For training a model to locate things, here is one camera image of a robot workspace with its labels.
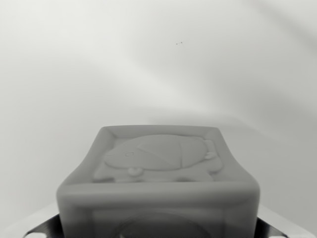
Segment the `black-tipped silver gripper left finger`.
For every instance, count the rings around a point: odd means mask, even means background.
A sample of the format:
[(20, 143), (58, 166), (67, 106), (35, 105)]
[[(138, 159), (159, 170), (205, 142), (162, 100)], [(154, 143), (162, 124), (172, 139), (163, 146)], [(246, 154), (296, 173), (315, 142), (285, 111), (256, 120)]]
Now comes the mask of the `black-tipped silver gripper left finger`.
[(13, 223), (0, 233), (0, 237), (25, 238), (32, 233), (41, 238), (64, 237), (56, 202)]

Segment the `black-tipped silver gripper right finger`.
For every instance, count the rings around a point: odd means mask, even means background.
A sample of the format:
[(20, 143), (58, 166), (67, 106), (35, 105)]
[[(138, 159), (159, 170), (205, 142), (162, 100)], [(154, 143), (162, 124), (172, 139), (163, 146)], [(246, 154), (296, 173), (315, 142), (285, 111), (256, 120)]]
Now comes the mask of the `black-tipped silver gripper right finger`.
[(316, 235), (260, 204), (255, 237), (316, 238)]

